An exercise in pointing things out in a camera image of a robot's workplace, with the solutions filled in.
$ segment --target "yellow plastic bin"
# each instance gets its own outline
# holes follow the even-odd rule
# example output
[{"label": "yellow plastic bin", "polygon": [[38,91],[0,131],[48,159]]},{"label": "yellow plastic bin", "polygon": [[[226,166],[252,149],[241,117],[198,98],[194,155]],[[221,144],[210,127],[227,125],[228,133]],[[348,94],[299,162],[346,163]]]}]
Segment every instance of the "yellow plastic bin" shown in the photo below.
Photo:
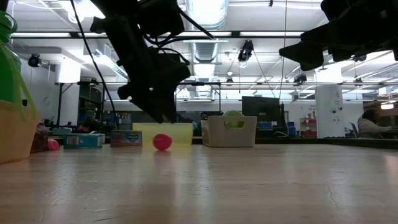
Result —
[{"label": "yellow plastic bin", "polygon": [[133,123],[134,131],[142,131],[142,146],[153,146],[152,142],[157,134],[166,134],[172,140],[171,147],[184,147],[192,145],[192,123]]},{"label": "yellow plastic bin", "polygon": [[[231,123],[243,125],[230,128]],[[256,126],[255,116],[209,116],[207,121],[201,121],[203,144],[208,147],[253,147]]]},{"label": "yellow plastic bin", "polygon": [[14,103],[0,100],[0,164],[29,156],[39,116],[24,108],[26,121]]}]

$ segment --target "computer monitor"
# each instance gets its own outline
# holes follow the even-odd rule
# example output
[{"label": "computer monitor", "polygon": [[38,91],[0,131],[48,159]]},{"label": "computer monitor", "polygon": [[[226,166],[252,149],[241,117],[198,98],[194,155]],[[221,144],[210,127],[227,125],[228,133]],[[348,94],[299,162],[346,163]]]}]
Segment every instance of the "computer monitor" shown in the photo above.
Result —
[{"label": "computer monitor", "polygon": [[266,98],[258,96],[242,97],[242,114],[245,116],[257,116],[257,122],[275,122],[282,126],[282,117],[278,98]]}]

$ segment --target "pink ball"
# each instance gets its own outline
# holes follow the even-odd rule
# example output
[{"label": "pink ball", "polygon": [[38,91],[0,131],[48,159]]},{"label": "pink ball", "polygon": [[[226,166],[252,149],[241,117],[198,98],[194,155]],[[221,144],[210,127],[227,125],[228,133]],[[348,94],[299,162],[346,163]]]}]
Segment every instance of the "pink ball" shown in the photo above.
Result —
[{"label": "pink ball", "polygon": [[48,147],[49,147],[50,151],[60,150],[59,143],[56,140],[54,140],[54,139],[49,139]]},{"label": "pink ball", "polygon": [[166,151],[172,145],[172,138],[166,134],[157,134],[153,144],[159,151]]}]

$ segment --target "table surface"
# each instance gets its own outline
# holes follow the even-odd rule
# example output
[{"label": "table surface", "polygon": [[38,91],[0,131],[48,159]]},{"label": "table surface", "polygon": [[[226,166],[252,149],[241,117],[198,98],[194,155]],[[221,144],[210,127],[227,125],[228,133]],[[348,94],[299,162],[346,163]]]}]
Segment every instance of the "table surface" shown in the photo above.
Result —
[{"label": "table surface", "polygon": [[41,152],[0,165],[0,223],[398,223],[398,151]]}]

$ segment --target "green bottle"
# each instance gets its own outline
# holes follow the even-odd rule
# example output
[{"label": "green bottle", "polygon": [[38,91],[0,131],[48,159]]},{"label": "green bottle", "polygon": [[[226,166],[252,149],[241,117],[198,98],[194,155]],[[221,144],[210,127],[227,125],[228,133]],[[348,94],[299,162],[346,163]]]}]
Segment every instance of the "green bottle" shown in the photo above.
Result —
[{"label": "green bottle", "polygon": [[15,19],[6,12],[0,11],[0,100],[14,103],[21,114],[21,119],[26,121],[21,91],[30,104],[33,119],[36,119],[37,116],[36,108],[21,76],[21,60],[14,52],[6,48],[11,34],[16,30]]}]

